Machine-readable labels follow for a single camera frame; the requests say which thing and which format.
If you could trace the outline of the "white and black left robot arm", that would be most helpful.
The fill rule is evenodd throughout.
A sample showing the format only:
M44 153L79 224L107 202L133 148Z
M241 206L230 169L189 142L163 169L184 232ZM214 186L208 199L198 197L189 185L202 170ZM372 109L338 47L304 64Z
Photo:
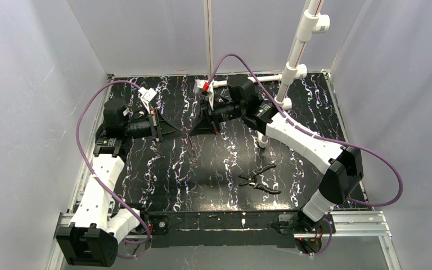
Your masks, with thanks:
M150 229L141 217L141 204L122 205L115 216L109 217L110 201L122 203L114 188L133 139L150 137L162 142L184 135L158 109L146 105L132 110L119 98L105 102L82 200L69 224L56 233L69 265L111 267L118 257L119 244L138 226L151 238Z

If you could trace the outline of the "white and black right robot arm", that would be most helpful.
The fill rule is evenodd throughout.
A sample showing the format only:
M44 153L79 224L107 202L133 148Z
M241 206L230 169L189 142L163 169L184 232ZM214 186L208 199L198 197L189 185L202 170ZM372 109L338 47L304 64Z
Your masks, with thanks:
M297 222L313 225L343 204L363 178L361 151L352 146L318 139L310 129L264 99L244 74L227 80L230 100L214 100L213 87L198 79L193 91L199 95L200 111L191 136L218 134L221 123L240 118L246 126L275 139L301 154L323 173L317 191L299 210Z

